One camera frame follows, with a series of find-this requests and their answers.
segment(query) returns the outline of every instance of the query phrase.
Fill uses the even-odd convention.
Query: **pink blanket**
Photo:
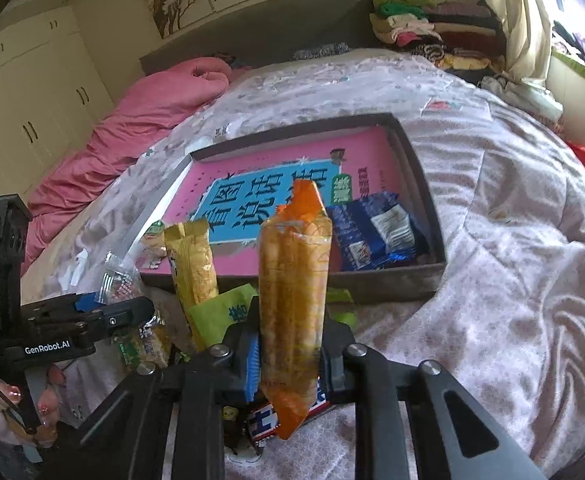
[[[202,57],[137,81],[114,111],[97,125],[79,153],[63,159],[39,184],[28,207],[22,274],[73,218],[158,140],[202,105],[226,91],[232,69]]]

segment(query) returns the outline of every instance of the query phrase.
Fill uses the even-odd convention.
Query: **blue snack package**
[[[427,253],[425,237],[397,198],[396,193],[382,191],[327,208],[342,270],[383,269]]]

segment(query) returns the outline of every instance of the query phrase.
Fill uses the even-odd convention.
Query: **beige curtain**
[[[552,26],[543,0],[486,0],[508,39],[506,72],[516,81],[543,84],[550,64]]]

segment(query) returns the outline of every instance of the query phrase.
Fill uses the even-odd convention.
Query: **screw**
[[[213,357],[225,357],[229,353],[230,353],[230,348],[228,348],[227,346],[222,345],[222,344],[212,345],[210,347],[210,354],[212,354]]]
[[[352,357],[363,357],[368,353],[368,348],[361,343],[352,343],[345,349]]]
[[[419,368],[428,375],[439,375],[441,373],[441,365],[433,360],[424,361],[419,365]]]
[[[157,369],[157,365],[150,362],[150,361],[142,361],[139,366],[137,366],[137,373],[139,375],[152,375],[155,373]]]

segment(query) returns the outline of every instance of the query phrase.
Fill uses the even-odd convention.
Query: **gray headboard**
[[[199,56],[226,52],[253,68],[292,60],[304,48],[345,41],[378,47],[370,0],[266,0],[225,14],[141,58],[146,75]]]

